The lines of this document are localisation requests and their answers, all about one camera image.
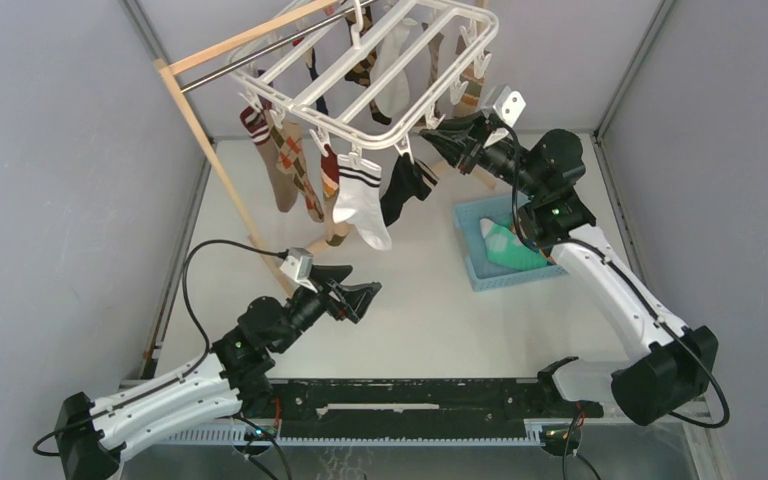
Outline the white plastic sock hanger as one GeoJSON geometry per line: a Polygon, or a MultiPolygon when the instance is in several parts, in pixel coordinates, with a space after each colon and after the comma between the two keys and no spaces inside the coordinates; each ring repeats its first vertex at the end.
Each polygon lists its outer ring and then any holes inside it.
{"type": "Polygon", "coordinates": [[[285,39],[228,60],[245,99],[281,127],[306,124],[319,148],[410,150],[408,136],[475,108],[499,18],[459,1],[351,1],[285,39]]]}

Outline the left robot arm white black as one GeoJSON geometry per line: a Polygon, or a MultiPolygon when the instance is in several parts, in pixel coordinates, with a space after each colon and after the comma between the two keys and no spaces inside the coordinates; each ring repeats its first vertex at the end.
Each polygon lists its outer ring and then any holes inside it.
{"type": "Polygon", "coordinates": [[[153,444],[209,420],[271,407],[267,373],[322,316],[358,323],[382,286],[345,285],[349,266],[315,266],[285,301],[254,299],[237,324],[181,367],[116,394],[79,392],[62,404],[54,439],[68,479],[108,479],[153,444]]]}

